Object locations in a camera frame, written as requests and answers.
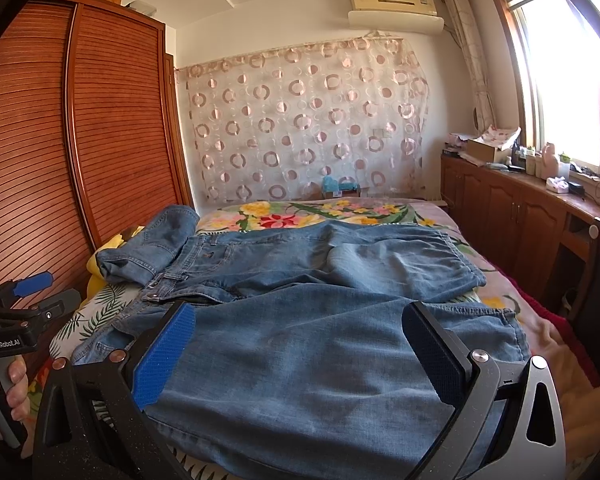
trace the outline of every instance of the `floral bedspread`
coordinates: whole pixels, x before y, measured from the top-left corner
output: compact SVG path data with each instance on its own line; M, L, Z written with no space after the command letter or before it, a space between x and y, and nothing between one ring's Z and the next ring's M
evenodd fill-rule
M579 408L595 397L586 375L576 357L562 341L558 331L549 321L542 319L520 296L511 282L498 272L464 240L458 226L436 205L420 200L378 200L371 198L334 199L321 202L253 202L222 208L203 216L196 232L251 231L270 228L301 228L327 220L340 220L356 224L417 223L442 230L448 234L459 251L465 254L486 277L486 286L454 301L481 301L491 308L509 308L516 313L533 354L542 354L552 370L560 397L565 421L568 459L573 465L585 465L586 457L600 448L598 426L582 431L590 413ZM50 346L53 358L70 357L75 347L99 328L109 323L138 294L137 285L107 285L82 309L74 313ZM39 373L39 381L30 388L34 412L42 396L42 386L48 369ZM174 450L177 459L191 474L201 480L237 480L221 467L205 463ZM572 471L576 478L577 471Z

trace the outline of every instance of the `sliding wardrobe door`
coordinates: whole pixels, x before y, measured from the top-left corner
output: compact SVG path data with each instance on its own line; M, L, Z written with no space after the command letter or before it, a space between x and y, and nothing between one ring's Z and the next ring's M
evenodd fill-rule
M51 290L86 284L91 249L75 205L62 108L73 13L71 4L29 3L0 39L0 283L49 270Z
M96 243L182 202L168 142L161 26L78 6L68 127L78 192Z

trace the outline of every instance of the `blue textured pad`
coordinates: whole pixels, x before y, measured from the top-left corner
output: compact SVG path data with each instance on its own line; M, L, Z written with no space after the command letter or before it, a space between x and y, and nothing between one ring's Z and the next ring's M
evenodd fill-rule
M13 295L19 298L24 298L45 290L48 286L51 286L54 282L54 277L51 272L40 272L28 278L24 278L19 282L16 282L16 286L13 287Z
M195 327L196 313L189 303L183 303L144 354L131 388L140 410L158 400Z
M402 311L402 332L440 400L455 408L461 406L464 402L464 371L413 304L408 304Z

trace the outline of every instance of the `window curtain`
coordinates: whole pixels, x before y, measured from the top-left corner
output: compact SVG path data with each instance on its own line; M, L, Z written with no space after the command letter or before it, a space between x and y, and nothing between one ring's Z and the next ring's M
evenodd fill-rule
M178 77L194 141L189 165L209 205L319 198L325 176L369 196L423 195L429 85L403 38L300 44Z
M480 33L475 24L474 12L469 0L444 0L456 29L456 35L464 61L469 69L472 88L474 90L475 115L480 134L491 125L496 126L491 95L489 94L487 67L484 62L484 52Z

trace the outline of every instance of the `window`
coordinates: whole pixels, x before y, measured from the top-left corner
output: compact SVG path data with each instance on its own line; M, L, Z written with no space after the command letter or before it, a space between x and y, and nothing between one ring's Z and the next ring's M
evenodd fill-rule
M600 38L569 0L496 0L519 70L526 142L600 173Z

